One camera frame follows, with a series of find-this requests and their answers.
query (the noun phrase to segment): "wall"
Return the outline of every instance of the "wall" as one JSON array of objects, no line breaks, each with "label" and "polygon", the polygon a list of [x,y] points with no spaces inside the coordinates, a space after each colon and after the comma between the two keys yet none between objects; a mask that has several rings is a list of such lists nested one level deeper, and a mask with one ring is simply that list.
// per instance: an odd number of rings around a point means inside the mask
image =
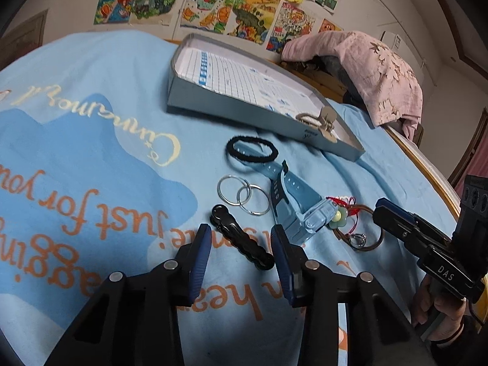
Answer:
[{"label": "wall", "polygon": [[[7,32],[32,15],[49,9],[45,27],[45,43],[64,35],[79,31],[107,31],[115,29],[140,29],[165,39],[181,40],[190,30],[179,27],[179,15],[174,15],[170,26],[160,25],[93,25],[93,17],[98,0],[28,0]],[[442,65],[439,53],[422,21],[421,16],[410,0],[341,0],[336,12],[330,14],[311,1],[305,0],[302,8],[317,16],[317,32],[323,18],[331,20],[344,30],[361,30],[375,38],[380,38],[383,31],[399,34],[413,51],[419,63],[426,60],[425,80],[422,86],[425,99],[433,90]],[[218,38],[261,57],[279,61],[277,53],[265,49],[267,42],[258,46],[249,41],[203,32],[207,36]]]},{"label": "wall", "polygon": [[434,93],[424,104],[420,150],[446,178],[469,145],[484,107],[488,95],[444,65]]}]

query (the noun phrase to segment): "green flower charm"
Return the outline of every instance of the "green flower charm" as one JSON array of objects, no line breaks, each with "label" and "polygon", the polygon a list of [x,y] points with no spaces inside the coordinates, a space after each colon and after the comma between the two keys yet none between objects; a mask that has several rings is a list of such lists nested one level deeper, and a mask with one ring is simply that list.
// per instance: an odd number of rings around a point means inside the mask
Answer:
[{"label": "green flower charm", "polygon": [[344,227],[346,225],[347,219],[347,209],[343,206],[339,206],[339,210],[336,212],[335,216],[329,221],[329,228],[331,230],[339,227]]}]

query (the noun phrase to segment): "blue watch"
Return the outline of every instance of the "blue watch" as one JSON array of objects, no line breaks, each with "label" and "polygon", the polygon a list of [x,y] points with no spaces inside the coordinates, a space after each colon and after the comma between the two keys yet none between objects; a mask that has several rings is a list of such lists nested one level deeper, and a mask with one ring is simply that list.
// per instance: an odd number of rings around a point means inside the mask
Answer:
[{"label": "blue watch", "polygon": [[[233,147],[243,156],[266,157],[261,151],[240,140]],[[275,221],[283,226],[288,240],[294,245],[300,246],[313,237],[339,210],[333,200],[322,197],[292,173],[286,161],[280,165],[275,161],[263,163],[238,160],[271,180],[270,198]]]}]

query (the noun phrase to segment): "pink curtain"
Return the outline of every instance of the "pink curtain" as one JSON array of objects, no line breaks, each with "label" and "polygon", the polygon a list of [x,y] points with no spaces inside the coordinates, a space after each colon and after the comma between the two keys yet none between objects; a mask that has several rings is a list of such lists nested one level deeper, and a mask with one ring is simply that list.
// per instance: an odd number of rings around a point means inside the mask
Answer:
[{"label": "pink curtain", "polygon": [[488,130],[485,130],[478,149],[456,185],[456,193],[462,198],[464,178],[467,174],[488,177]]}]

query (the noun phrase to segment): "bed sheet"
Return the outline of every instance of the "bed sheet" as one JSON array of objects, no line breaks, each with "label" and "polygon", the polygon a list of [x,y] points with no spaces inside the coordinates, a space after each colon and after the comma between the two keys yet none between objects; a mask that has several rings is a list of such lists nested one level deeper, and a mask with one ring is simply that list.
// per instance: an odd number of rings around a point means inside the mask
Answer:
[{"label": "bed sheet", "polygon": [[[224,146],[237,134],[272,141],[278,160],[323,196],[355,196],[370,207],[386,196],[446,233],[455,227],[408,157],[352,106],[330,101],[365,148],[357,162],[266,131],[166,113],[175,49],[138,31],[73,34],[0,73],[0,328],[26,366],[43,365],[111,272],[144,273],[190,242],[221,202],[222,176],[269,188],[265,177],[226,158]],[[238,183],[223,189],[232,196]],[[258,195],[249,202],[264,204]],[[230,211],[269,247],[272,213]],[[357,232],[376,237],[379,229],[366,215]],[[422,274],[394,237],[358,253],[330,231],[304,250],[338,273],[370,271],[408,316]],[[258,271],[215,233],[201,295],[179,310],[185,363],[294,365],[303,319],[282,296],[276,269]],[[345,365],[344,312],[340,326]]]}]

